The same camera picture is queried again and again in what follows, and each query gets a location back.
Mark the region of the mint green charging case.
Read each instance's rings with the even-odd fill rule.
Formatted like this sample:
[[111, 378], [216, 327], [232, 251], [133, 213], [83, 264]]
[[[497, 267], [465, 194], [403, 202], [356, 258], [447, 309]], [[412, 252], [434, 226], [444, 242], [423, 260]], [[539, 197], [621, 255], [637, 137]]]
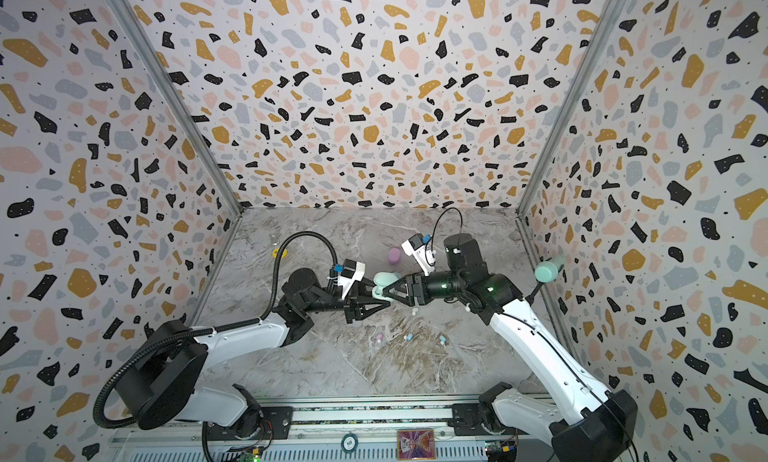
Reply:
[[378, 272], [373, 278], [374, 288], [371, 291], [372, 297], [378, 300], [392, 302], [393, 299], [384, 294], [384, 289], [397, 282], [401, 276], [396, 272]]

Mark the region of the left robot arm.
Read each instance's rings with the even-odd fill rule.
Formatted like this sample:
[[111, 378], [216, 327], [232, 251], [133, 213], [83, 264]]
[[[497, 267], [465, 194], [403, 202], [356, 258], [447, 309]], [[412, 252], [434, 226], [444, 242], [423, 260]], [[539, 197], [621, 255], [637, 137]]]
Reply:
[[112, 390], [143, 430], [169, 421], [209, 422], [248, 435], [262, 411], [241, 385], [214, 387], [200, 383], [202, 372], [248, 353], [286, 347], [313, 327], [315, 312], [341, 311], [347, 322], [363, 320], [390, 306], [383, 290], [398, 274], [379, 272], [368, 279], [357, 266], [336, 267], [330, 290], [321, 287], [309, 268], [294, 271], [283, 284], [279, 304], [264, 319], [227, 326], [190, 328], [179, 321], [161, 326], [125, 367]]

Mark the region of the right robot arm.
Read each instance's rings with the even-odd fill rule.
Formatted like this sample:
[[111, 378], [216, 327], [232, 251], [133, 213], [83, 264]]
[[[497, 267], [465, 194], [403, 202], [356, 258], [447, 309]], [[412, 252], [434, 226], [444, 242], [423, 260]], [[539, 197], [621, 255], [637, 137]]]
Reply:
[[419, 261], [421, 271], [403, 277], [377, 273], [376, 296], [413, 308], [437, 299], [460, 302], [512, 347], [551, 398], [545, 403], [500, 382], [477, 403], [454, 407], [455, 431], [518, 430], [549, 445], [561, 461], [614, 461], [624, 452], [637, 458], [635, 400], [624, 390], [611, 391], [570, 355], [534, 312], [533, 295], [491, 273], [471, 235], [451, 235], [444, 247], [448, 268], [437, 271], [427, 246], [405, 242], [404, 251]]

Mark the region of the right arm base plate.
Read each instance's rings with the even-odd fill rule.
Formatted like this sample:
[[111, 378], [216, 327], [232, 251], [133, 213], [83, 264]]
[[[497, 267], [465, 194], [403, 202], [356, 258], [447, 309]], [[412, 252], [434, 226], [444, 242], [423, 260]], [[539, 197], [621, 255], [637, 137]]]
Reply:
[[503, 425], [491, 414], [490, 406], [480, 402], [453, 404], [447, 424], [457, 436], [526, 435], [521, 429]]

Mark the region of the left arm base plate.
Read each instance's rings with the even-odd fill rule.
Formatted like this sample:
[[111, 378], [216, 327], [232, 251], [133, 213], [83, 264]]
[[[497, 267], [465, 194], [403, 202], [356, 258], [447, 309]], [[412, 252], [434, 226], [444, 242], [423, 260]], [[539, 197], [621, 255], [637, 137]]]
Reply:
[[285, 440], [292, 426], [292, 406], [261, 407], [260, 412], [247, 409], [233, 426], [206, 423], [209, 441], [242, 441], [247, 444]]

